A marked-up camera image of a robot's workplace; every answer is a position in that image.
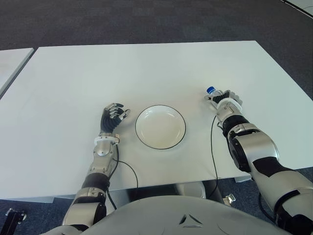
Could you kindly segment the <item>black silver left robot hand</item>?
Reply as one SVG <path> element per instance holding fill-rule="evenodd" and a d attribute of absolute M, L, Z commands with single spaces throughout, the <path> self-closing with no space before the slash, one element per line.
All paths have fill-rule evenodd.
<path fill-rule="evenodd" d="M 100 120 L 100 133 L 112 134 L 114 129 L 124 120 L 130 113 L 130 109 L 123 110 L 124 105 L 119 103 L 111 103 L 103 110 Z"/>

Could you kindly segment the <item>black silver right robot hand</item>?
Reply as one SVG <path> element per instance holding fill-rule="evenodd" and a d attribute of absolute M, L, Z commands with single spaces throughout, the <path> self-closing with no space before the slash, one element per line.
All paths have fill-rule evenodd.
<path fill-rule="evenodd" d="M 209 87 L 207 95 L 204 97 L 205 100 L 209 101 L 216 109 L 218 109 L 223 103 L 231 102 L 239 110 L 242 110 L 242 101 L 237 94 L 230 90 L 221 91 L 216 90 L 214 87 Z"/>

